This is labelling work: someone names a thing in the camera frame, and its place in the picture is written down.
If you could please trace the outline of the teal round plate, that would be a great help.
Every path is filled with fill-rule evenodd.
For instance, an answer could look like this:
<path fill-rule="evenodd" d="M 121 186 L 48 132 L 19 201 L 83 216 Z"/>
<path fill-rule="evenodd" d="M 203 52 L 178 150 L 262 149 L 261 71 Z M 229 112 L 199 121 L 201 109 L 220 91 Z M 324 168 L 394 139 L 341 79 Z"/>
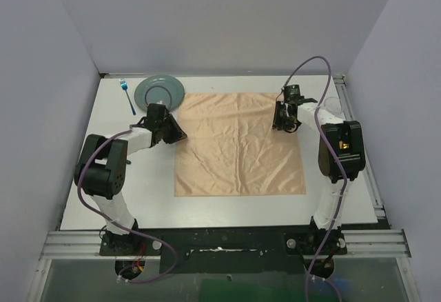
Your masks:
<path fill-rule="evenodd" d="M 175 77 L 167 74 L 158 74 L 141 81 L 135 91 L 136 105 L 146 111 L 150 103 L 162 104 L 169 111 L 179 107 L 185 97 L 183 84 Z"/>

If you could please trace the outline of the peach satin cloth napkin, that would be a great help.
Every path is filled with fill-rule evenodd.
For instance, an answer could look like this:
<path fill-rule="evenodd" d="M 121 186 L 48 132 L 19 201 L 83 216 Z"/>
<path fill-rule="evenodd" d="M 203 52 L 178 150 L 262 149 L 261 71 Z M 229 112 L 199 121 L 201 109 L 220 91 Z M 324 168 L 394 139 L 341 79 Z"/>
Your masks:
<path fill-rule="evenodd" d="M 271 92 L 187 93 L 177 121 L 177 197 L 305 195 L 298 136 L 272 128 Z"/>

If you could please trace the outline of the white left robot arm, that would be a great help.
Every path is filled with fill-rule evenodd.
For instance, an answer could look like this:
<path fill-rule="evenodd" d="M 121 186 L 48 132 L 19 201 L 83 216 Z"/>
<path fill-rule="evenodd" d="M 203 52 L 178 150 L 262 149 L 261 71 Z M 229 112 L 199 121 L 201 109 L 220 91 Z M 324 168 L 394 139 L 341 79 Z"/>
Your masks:
<path fill-rule="evenodd" d="M 74 183 L 80 202 L 105 219 L 105 237 L 124 254 L 140 246 L 138 223 L 122 194 L 127 157 L 160 142 L 174 144 L 187 138 L 166 105 L 151 103 L 144 117 L 111 136 L 90 134 L 75 168 Z"/>

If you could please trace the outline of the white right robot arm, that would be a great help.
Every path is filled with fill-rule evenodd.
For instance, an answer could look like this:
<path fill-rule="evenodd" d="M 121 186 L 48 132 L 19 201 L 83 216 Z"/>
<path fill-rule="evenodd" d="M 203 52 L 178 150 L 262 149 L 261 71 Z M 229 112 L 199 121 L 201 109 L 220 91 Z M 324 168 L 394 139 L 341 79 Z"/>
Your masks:
<path fill-rule="evenodd" d="M 366 166 L 361 124 L 345 121 L 300 93 L 299 85 L 286 85 L 276 100 L 272 128 L 295 133 L 307 125 L 319 135 L 318 167 L 325 186 L 312 222 L 318 228 L 307 235 L 309 249 L 324 252 L 331 245 L 326 230 L 341 226 L 340 211 L 354 180 Z"/>

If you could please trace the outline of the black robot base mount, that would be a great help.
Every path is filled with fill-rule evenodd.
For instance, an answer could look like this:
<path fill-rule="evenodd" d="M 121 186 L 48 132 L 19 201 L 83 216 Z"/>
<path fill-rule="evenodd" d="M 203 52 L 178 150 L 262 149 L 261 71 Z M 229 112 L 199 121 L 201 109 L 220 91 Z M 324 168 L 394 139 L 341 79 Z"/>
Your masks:
<path fill-rule="evenodd" d="M 313 225 L 248 228 L 144 230 L 118 238 L 104 231 L 101 256 L 115 256 L 115 270 L 133 279 L 149 258 L 170 274 L 303 273 L 309 266 L 327 270 L 333 257 L 347 254 L 341 229 Z"/>

